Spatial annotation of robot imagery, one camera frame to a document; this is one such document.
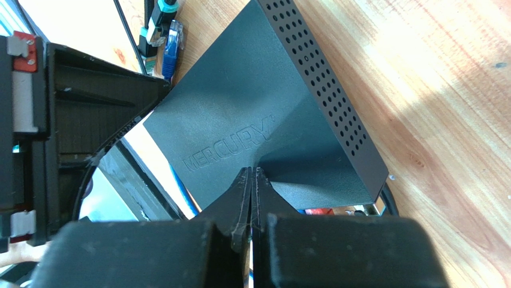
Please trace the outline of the black network switch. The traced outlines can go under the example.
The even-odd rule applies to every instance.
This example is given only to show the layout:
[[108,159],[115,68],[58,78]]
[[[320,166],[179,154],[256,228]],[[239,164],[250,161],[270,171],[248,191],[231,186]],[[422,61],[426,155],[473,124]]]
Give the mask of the black network switch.
[[243,167],[300,210],[389,197],[389,171],[293,1],[250,1],[144,126],[201,208]]

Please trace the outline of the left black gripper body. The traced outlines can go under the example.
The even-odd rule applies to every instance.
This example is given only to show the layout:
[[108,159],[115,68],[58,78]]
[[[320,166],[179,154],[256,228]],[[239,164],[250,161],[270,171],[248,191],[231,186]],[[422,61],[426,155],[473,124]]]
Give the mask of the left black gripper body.
[[44,143],[48,97],[44,43],[14,31],[1,37],[1,252],[45,242]]

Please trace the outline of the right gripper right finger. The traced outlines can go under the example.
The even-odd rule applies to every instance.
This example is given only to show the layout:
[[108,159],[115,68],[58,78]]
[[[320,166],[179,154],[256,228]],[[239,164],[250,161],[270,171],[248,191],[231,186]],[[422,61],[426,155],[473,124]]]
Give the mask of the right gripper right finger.
[[255,287],[448,287],[432,242],[396,216],[303,215],[253,170]]

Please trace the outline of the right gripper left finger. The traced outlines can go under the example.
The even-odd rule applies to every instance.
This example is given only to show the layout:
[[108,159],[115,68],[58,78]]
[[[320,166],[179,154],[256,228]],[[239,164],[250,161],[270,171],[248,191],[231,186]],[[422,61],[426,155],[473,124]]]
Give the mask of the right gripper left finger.
[[35,268],[31,286],[243,287],[252,174],[241,169],[191,220],[67,224]]

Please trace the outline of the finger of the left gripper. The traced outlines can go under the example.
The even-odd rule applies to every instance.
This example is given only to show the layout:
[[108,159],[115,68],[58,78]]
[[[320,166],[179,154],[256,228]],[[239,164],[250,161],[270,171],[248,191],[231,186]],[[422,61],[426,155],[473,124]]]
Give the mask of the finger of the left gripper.
[[44,237],[76,221],[100,160],[170,92],[168,81],[61,44],[46,47]]

